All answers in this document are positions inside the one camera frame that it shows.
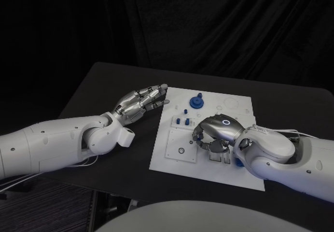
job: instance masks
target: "white robotic arm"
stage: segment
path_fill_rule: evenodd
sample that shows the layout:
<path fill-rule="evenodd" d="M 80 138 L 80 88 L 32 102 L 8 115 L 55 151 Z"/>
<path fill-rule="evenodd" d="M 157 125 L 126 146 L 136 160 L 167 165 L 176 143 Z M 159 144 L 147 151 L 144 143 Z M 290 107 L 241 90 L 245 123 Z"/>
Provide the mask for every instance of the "white robotic arm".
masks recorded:
<path fill-rule="evenodd" d="M 134 132 L 124 126 L 136 122 L 146 111 L 169 104 L 169 100 L 153 102 L 166 94 L 166 89 L 163 84 L 133 91 L 111 113 L 101 116 L 46 121 L 0 136 L 0 179 L 61 169 L 108 153 L 117 143 L 129 147 Z"/>
<path fill-rule="evenodd" d="M 201 141 L 203 131 L 215 139 L 212 143 Z M 226 115 L 201 122 L 193 139 L 215 153 L 228 152 L 232 145 L 237 158 L 258 178 L 334 202 L 334 141 L 300 137 L 294 145 L 281 133 L 257 125 L 245 129 Z M 297 163 L 287 164 L 294 155 Z"/>

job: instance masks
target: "blue component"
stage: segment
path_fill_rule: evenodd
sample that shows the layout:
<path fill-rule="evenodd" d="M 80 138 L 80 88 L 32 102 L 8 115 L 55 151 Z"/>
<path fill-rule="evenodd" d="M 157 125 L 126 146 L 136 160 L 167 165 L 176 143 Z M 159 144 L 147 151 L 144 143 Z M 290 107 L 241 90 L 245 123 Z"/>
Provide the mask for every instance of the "blue component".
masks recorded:
<path fill-rule="evenodd" d="M 195 108 L 195 109 L 201 109 L 205 105 L 205 101 L 202 99 L 202 93 L 198 94 L 198 97 L 193 97 L 190 99 L 190 106 Z"/>
<path fill-rule="evenodd" d="M 235 164 L 238 167 L 244 167 L 244 163 L 239 158 L 235 158 Z"/>

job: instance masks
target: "white board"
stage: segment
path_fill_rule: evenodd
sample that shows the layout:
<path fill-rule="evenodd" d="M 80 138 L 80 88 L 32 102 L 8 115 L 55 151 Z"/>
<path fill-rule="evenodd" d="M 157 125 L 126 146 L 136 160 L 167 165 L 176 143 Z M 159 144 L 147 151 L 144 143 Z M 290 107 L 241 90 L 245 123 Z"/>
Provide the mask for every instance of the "white board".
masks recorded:
<path fill-rule="evenodd" d="M 189 101 L 199 93 L 203 94 L 205 106 L 193 109 Z M 245 167 L 237 166 L 232 147 L 218 162 L 209 160 L 209 152 L 190 142 L 195 127 L 218 113 L 237 118 L 245 128 L 257 123 L 251 97 L 169 87 L 166 99 L 170 104 L 163 109 L 150 170 L 265 191 L 264 180 Z M 203 141 L 212 142 L 213 139 L 205 134 Z"/>

